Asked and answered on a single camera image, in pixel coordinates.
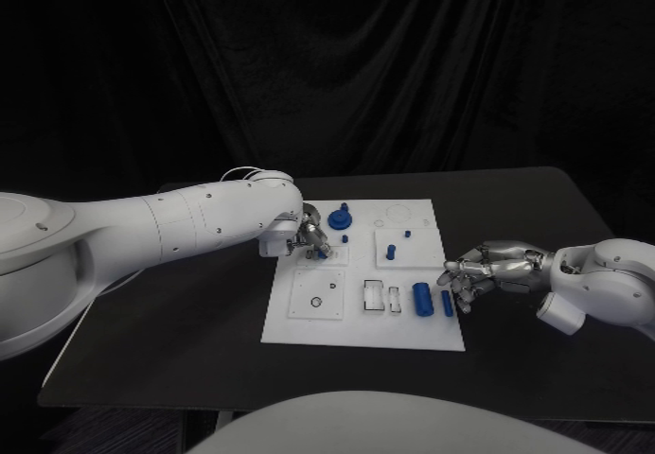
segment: blue cylinder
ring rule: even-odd
[[[387,259],[393,260],[395,258],[395,246],[391,244],[387,247]]]
[[[430,317],[434,314],[433,297],[430,296],[430,286],[424,282],[413,285],[416,315]]]
[[[328,224],[335,230],[346,229],[352,224],[352,216],[346,210],[338,210],[328,217]]]
[[[443,302],[443,313],[446,317],[453,316],[453,305],[450,304],[450,292],[447,290],[442,290],[442,302]]]

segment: robotic hand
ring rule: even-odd
[[[655,340],[655,247],[610,239],[556,253],[518,241],[486,241],[457,261],[446,261],[437,283],[450,287],[460,310],[492,289],[550,290],[540,319],[571,335],[586,315],[632,326]]]
[[[136,271],[253,238],[263,257],[307,245],[329,256],[319,222],[274,171],[116,201],[0,193],[0,359],[45,342]]]

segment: black table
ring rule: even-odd
[[[550,167],[296,183],[307,200],[430,198],[447,257],[486,239],[557,251],[613,236]],[[92,305],[39,403],[255,410],[374,390],[521,418],[655,421],[655,342],[636,330],[587,318],[569,337],[535,317],[543,295],[498,290],[460,315],[465,353],[263,344],[274,269],[251,241],[147,270]]]

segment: silver robotic hand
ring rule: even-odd
[[[501,289],[530,293],[550,290],[554,253],[520,241],[485,241],[456,261],[446,261],[437,283],[450,282],[460,310],[470,312],[473,300]]]

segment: black backdrop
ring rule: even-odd
[[[551,165],[618,235],[655,241],[651,1],[25,3],[0,190]]]

